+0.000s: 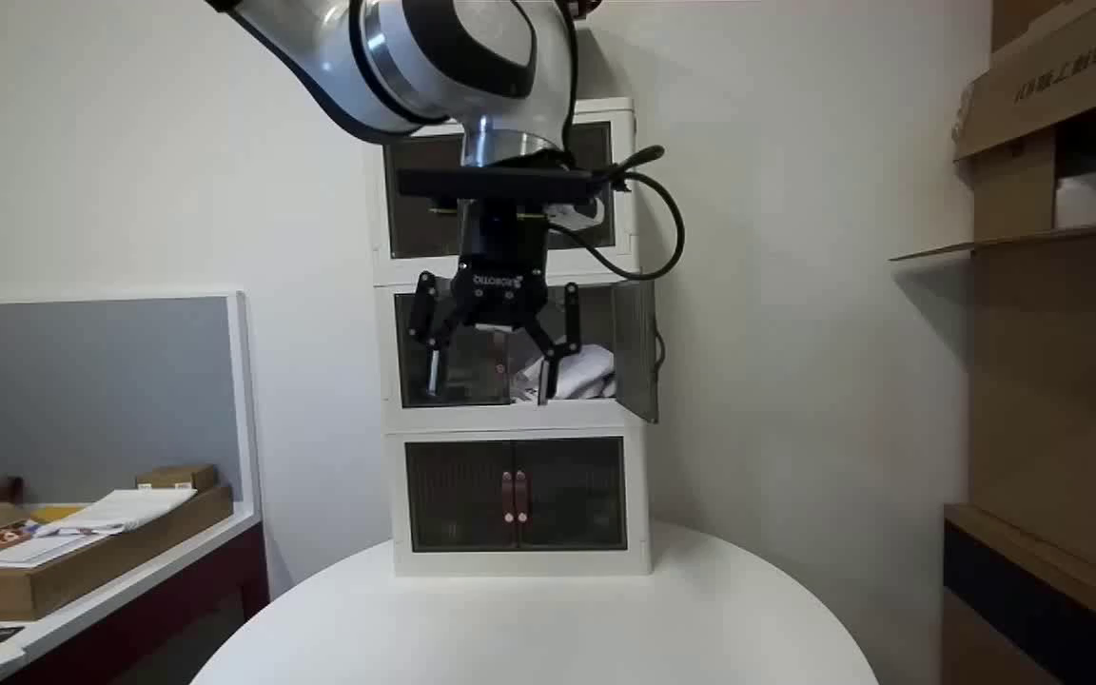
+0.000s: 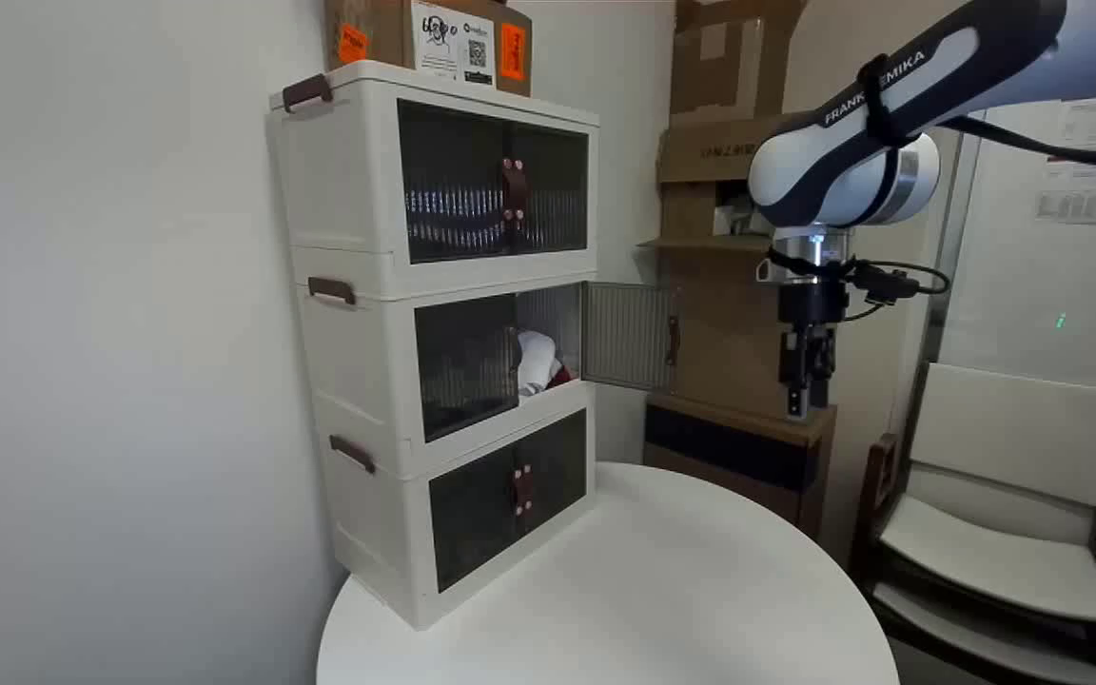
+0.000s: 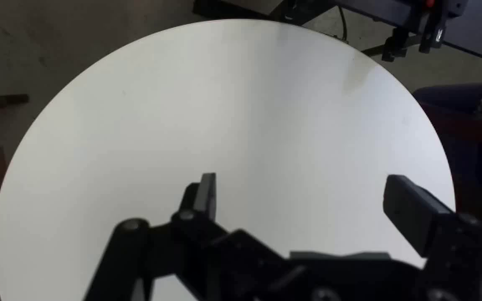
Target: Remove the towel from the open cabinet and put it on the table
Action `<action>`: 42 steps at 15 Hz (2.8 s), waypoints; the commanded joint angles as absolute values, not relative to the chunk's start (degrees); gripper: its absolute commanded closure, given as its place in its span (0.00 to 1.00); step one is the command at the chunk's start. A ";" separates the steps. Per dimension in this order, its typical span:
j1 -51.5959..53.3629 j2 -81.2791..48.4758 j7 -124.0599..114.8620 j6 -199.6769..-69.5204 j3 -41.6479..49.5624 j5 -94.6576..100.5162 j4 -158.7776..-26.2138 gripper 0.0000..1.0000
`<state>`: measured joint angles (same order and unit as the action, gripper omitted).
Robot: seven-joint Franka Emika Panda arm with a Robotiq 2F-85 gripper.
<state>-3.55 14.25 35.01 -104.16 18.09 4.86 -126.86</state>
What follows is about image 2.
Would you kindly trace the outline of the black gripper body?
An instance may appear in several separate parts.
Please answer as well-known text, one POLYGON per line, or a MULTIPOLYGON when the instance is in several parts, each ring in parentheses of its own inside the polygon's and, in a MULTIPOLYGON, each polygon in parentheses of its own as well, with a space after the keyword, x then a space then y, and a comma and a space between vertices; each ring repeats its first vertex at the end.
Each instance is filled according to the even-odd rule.
POLYGON ((835 373, 838 322, 843 321, 843 309, 849 294, 838 273, 802 273, 775 288, 783 378, 835 373))

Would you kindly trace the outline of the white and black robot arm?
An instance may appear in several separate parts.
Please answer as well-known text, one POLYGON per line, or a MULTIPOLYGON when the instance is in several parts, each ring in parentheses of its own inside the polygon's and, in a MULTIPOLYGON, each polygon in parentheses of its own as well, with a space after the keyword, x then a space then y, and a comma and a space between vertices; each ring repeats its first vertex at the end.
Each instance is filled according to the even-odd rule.
POLYGON ((1046 97, 1096 97, 1096 0, 963 0, 755 149, 745 189, 772 223, 766 273, 790 417, 830 402, 835 326, 849 322, 851 288, 869 311, 953 288, 941 269, 921 286, 911 261, 856 259, 849 240, 849 229, 926 208, 941 175, 931 124, 1096 167, 1096 149, 978 122, 978 110, 1046 97))

